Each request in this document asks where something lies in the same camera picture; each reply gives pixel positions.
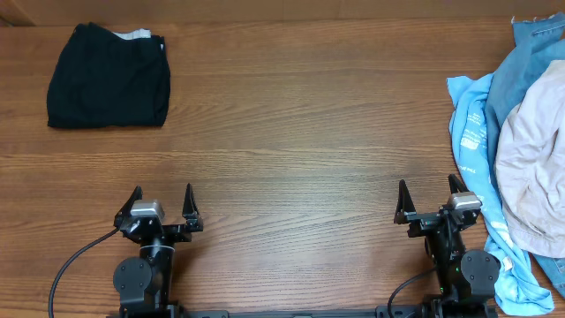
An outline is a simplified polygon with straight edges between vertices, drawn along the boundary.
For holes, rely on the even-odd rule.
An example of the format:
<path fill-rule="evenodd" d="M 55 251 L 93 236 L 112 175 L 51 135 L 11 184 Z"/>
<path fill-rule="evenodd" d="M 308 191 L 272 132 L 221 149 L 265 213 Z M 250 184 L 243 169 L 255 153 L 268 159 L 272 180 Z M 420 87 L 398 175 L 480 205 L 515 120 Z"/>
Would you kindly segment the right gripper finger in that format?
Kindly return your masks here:
<path fill-rule="evenodd" d="M 410 192 L 404 179 L 399 181 L 398 186 L 398 200 L 396 204 L 396 216 L 409 216 L 416 214 L 417 211 L 413 204 Z"/>
<path fill-rule="evenodd" d="M 464 184 L 464 182 L 461 181 L 457 177 L 456 174 L 449 174 L 448 175 L 448 183 L 449 183 L 450 192 L 452 194 L 454 194 L 454 193 L 465 193 L 465 192 L 469 191 L 469 189 Z"/>

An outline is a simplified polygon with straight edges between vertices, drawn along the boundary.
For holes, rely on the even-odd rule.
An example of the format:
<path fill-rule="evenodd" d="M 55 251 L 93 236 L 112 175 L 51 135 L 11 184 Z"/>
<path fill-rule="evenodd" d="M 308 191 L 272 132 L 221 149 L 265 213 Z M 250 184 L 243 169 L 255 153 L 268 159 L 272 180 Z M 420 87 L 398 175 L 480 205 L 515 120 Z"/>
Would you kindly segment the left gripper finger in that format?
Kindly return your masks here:
<path fill-rule="evenodd" d="M 116 213 L 115 219 L 116 220 L 124 220 L 125 218 L 130 217 L 133 204 L 135 203 L 135 201 L 141 200 L 142 197 L 143 197 L 142 188 L 139 185 L 137 185 L 134 188 L 129 199 L 125 202 L 125 204 Z"/>
<path fill-rule="evenodd" d="M 182 216 L 184 219 L 197 219 L 200 216 L 198 207 L 194 199 L 192 185 L 188 183 L 185 189 L 185 199 L 183 204 Z"/>

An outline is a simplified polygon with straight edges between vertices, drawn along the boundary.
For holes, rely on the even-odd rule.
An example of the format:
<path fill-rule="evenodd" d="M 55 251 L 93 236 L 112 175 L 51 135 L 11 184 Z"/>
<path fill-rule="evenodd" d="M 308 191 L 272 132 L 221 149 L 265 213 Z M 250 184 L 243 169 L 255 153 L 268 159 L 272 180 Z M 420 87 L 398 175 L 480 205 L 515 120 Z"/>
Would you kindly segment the beige shorts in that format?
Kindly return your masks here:
<path fill-rule="evenodd" d="M 533 254 L 564 256 L 564 62 L 554 60 L 508 114 L 494 166 L 508 232 Z"/>

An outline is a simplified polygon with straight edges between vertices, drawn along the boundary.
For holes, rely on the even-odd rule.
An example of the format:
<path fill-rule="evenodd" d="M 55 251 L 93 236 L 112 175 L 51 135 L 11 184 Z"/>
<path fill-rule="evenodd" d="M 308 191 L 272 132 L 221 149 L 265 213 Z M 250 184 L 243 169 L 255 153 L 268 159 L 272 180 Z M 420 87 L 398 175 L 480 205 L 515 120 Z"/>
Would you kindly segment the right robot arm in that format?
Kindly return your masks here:
<path fill-rule="evenodd" d="M 461 232 L 473 226 L 482 202 L 456 175 L 448 176 L 450 196 L 436 212 L 419 214 L 404 180 L 399 181 L 394 223 L 407 224 L 410 238 L 423 237 L 433 267 L 400 284 L 387 303 L 390 317 L 495 317 L 488 305 L 495 296 L 501 263 L 483 250 L 468 250 Z M 411 309 L 394 308 L 396 295 L 406 286 L 435 274 L 440 293 L 424 297 Z"/>

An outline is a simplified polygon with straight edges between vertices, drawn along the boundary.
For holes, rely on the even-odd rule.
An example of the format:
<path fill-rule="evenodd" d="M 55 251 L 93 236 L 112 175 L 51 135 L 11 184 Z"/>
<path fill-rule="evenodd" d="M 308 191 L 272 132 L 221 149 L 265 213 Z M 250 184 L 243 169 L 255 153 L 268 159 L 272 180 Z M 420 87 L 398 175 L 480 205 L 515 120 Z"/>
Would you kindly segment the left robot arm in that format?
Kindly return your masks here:
<path fill-rule="evenodd" d="M 145 201 L 138 186 L 115 216 L 123 236 L 139 245 L 139 256 L 121 261 L 113 284 L 120 297 L 121 317 L 186 317 L 183 306 L 170 300 L 175 244 L 190 242 L 203 221 L 191 185 L 186 186 L 183 223 L 165 224 L 162 204 Z"/>

